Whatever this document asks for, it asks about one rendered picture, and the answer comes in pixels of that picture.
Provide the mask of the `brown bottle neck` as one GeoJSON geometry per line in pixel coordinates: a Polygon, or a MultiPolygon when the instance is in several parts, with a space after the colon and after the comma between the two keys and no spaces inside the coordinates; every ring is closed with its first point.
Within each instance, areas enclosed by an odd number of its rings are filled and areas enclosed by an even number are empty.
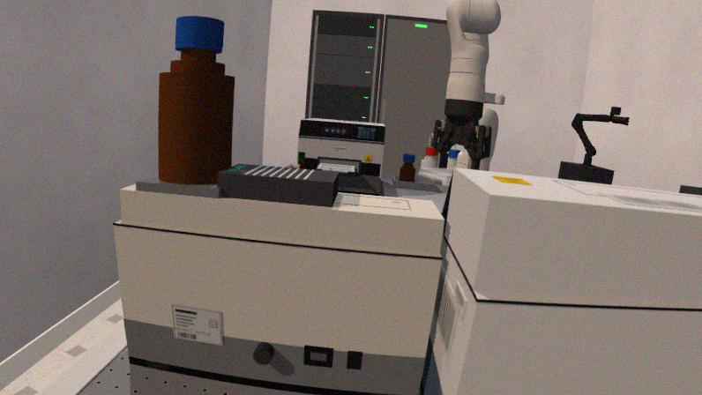
{"type": "Polygon", "coordinates": [[[216,62],[216,51],[201,48],[181,49],[181,60],[216,62]]]}

